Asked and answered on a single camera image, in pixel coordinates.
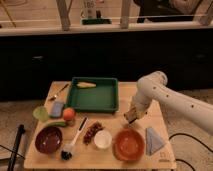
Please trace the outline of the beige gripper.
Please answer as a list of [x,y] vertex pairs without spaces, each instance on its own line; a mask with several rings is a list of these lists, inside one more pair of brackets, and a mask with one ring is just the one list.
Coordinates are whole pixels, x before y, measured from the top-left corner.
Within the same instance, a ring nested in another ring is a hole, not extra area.
[[139,110],[135,106],[132,106],[127,112],[124,113],[124,118],[129,124],[133,123],[137,119],[141,119],[145,116],[147,110]]

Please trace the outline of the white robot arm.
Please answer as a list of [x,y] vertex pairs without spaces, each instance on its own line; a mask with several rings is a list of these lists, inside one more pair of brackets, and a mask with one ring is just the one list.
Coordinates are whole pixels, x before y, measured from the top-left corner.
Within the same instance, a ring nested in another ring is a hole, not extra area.
[[130,109],[124,114],[129,124],[141,119],[153,100],[176,110],[213,135],[213,105],[178,93],[166,87],[168,78],[162,71],[155,71],[137,81],[137,91]]

